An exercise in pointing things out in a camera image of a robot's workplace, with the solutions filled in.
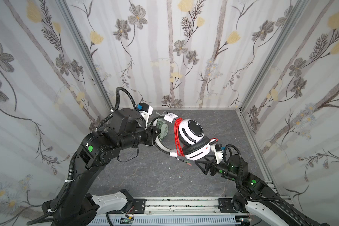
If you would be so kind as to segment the mint green headphones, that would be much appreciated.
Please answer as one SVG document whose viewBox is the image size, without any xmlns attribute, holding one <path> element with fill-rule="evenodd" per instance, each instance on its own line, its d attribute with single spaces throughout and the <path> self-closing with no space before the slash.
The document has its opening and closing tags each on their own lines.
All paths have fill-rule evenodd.
<svg viewBox="0 0 339 226">
<path fill-rule="evenodd" d="M 169 126 L 167 124 L 167 121 L 159 118 L 156 121 L 156 127 L 160 130 L 160 134 L 158 136 L 159 140 L 162 141 L 168 134 Z"/>
</svg>

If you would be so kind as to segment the white black headphones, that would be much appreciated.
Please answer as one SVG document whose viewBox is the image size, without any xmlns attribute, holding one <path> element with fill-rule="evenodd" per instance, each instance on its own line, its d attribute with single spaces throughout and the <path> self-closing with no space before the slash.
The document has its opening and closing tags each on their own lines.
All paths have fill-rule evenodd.
<svg viewBox="0 0 339 226">
<path fill-rule="evenodd" d="M 167 148 L 162 141 L 155 140 L 155 146 L 171 157 L 185 157 L 188 160 L 196 161 L 211 151 L 211 140 L 204 135 L 204 131 L 199 122 L 191 119 L 183 119 L 174 113 L 160 115 L 152 119 L 150 125 L 156 126 L 157 119 L 162 118 L 169 123 L 174 123 L 175 149 Z"/>
</svg>

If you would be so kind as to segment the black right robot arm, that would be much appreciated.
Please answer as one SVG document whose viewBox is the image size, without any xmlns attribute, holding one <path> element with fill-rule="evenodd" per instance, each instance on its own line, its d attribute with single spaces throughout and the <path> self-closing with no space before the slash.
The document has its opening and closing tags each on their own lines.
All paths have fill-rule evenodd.
<svg viewBox="0 0 339 226">
<path fill-rule="evenodd" d="M 240 150 L 234 145 L 221 147 L 224 159 L 217 163 L 207 157 L 196 161 L 196 165 L 207 175 L 222 178 L 235 183 L 237 192 L 231 198 L 230 208 L 236 212 L 248 212 L 259 217 L 271 226 L 327 226 L 306 216 L 275 192 L 265 181 L 248 171 L 248 164 Z"/>
</svg>

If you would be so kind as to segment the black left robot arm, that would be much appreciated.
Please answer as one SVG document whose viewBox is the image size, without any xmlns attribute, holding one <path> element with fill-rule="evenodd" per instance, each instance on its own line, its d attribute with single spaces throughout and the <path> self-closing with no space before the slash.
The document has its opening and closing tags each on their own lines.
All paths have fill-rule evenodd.
<svg viewBox="0 0 339 226">
<path fill-rule="evenodd" d="M 99 204 L 88 193 L 100 172 L 127 148 L 154 146 L 160 130 L 147 124 L 140 113 L 148 112 L 146 103 L 136 104 L 123 87 L 116 88 L 112 112 L 88 134 L 73 154 L 68 176 L 58 195 L 43 203 L 43 215 L 27 222 L 28 226 L 50 222 L 53 226 L 86 226 L 97 215 Z"/>
</svg>

